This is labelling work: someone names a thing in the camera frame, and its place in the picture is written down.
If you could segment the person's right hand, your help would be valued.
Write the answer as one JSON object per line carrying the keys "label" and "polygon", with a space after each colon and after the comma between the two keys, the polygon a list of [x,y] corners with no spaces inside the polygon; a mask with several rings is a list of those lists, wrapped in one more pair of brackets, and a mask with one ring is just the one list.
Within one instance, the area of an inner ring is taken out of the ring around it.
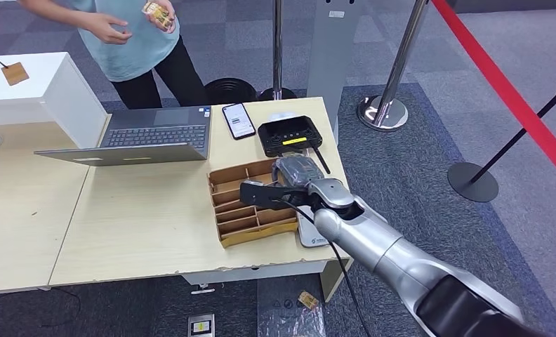
{"label": "person's right hand", "polygon": [[127,22],[104,13],[81,13],[80,27],[106,44],[125,44],[132,34],[126,30]]}

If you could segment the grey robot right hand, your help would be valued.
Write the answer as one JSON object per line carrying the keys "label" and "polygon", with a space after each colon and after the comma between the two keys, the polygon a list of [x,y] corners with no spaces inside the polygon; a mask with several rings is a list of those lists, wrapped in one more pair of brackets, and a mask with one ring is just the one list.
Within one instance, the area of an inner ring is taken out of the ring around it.
{"label": "grey robot right hand", "polygon": [[272,164],[272,182],[284,187],[305,187],[309,182],[325,178],[310,157],[279,157]]}

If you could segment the person's left hand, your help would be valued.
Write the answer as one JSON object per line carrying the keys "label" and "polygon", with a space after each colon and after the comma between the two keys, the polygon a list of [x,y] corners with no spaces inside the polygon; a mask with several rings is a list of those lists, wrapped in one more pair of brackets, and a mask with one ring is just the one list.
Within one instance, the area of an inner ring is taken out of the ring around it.
{"label": "person's left hand", "polygon": [[176,28],[176,14],[170,1],[147,1],[142,8],[146,18],[165,33],[172,33]]}

